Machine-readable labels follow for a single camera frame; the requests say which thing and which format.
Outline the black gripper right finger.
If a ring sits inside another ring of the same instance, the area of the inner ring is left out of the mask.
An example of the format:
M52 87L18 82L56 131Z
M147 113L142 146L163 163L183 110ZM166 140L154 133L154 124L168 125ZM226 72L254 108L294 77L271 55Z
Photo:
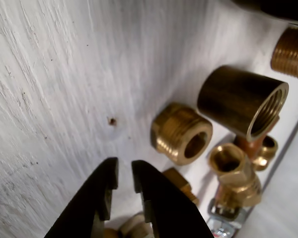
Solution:
M132 162L135 192L141 194L145 221L156 238L212 238L196 205L159 170Z

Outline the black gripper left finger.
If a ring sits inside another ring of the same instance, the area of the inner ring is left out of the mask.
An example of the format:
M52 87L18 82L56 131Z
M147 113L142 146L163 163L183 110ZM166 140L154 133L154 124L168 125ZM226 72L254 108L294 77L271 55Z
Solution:
M105 159L77 191L46 238L103 238L112 191L118 188L118 158Z

